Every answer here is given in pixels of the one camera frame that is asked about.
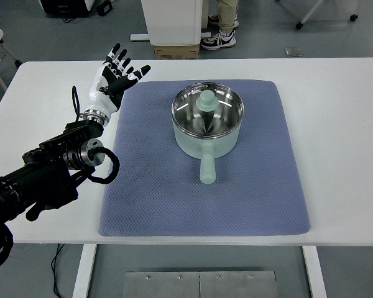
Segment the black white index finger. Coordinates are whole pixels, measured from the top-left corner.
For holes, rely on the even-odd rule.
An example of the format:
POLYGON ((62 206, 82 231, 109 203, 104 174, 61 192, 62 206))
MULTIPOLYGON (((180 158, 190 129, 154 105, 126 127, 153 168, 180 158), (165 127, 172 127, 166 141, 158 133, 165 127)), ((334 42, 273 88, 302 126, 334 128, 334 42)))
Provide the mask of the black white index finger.
POLYGON ((125 60, 119 62, 119 76, 126 76, 128 74, 130 62, 130 58, 126 58, 125 60))

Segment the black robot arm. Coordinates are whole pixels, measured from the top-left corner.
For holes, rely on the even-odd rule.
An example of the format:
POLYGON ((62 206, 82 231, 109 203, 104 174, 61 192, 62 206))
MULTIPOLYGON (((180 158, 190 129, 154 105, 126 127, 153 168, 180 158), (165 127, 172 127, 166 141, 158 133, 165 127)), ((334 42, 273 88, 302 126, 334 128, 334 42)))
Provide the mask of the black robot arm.
POLYGON ((151 69, 145 65, 135 70, 126 54, 120 44, 115 44, 94 77, 87 108, 80 109, 73 87, 75 121, 66 124, 62 134, 25 153, 23 167, 0 177, 0 266, 14 244, 8 221, 20 214, 35 221, 42 211, 77 200, 77 188, 85 180, 109 184, 116 178, 119 159, 98 139, 111 115, 120 109, 124 92, 151 69))

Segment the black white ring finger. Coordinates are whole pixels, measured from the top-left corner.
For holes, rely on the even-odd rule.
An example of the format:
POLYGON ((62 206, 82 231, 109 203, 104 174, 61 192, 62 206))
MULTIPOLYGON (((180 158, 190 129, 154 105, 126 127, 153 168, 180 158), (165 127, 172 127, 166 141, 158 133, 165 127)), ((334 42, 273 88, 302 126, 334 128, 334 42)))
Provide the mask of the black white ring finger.
POLYGON ((120 43, 115 44, 115 46, 111 49, 108 55, 111 55, 111 65, 115 64, 116 66, 119 65, 117 51, 120 49, 120 43))

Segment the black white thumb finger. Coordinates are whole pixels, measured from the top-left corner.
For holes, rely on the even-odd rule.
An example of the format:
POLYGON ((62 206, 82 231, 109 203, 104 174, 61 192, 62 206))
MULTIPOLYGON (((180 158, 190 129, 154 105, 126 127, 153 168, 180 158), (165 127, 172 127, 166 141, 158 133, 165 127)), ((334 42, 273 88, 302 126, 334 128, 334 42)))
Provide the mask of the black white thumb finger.
POLYGON ((145 65, 138 70, 130 67, 126 70, 125 75, 122 77, 125 84, 136 84, 151 70, 150 65, 145 65))

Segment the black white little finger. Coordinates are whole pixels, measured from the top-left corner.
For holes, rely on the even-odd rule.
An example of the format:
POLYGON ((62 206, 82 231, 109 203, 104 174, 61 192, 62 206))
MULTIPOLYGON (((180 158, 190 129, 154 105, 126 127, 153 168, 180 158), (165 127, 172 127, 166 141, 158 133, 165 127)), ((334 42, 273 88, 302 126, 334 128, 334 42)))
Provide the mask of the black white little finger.
POLYGON ((104 66, 111 67, 111 55, 107 55, 103 63, 104 66))

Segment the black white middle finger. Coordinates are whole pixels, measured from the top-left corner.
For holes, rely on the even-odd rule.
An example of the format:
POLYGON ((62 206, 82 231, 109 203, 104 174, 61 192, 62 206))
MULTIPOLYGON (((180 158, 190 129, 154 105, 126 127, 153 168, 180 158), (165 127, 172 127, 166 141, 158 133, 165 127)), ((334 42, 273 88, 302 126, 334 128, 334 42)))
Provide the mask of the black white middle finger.
POLYGON ((125 72, 127 66, 127 50, 123 49, 113 60, 113 68, 117 72, 125 72))

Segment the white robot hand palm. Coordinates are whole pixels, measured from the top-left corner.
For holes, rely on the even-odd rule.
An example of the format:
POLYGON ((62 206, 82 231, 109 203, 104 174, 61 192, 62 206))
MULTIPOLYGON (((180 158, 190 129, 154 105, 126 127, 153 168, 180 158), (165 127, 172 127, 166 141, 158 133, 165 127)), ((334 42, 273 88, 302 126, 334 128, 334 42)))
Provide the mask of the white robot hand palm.
POLYGON ((109 63, 104 63, 98 68, 93 84, 90 87, 89 104, 83 111, 83 120, 110 121, 111 115, 119 110, 120 105, 113 103, 106 89, 120 79, 118 69, 111 68, 109 63))

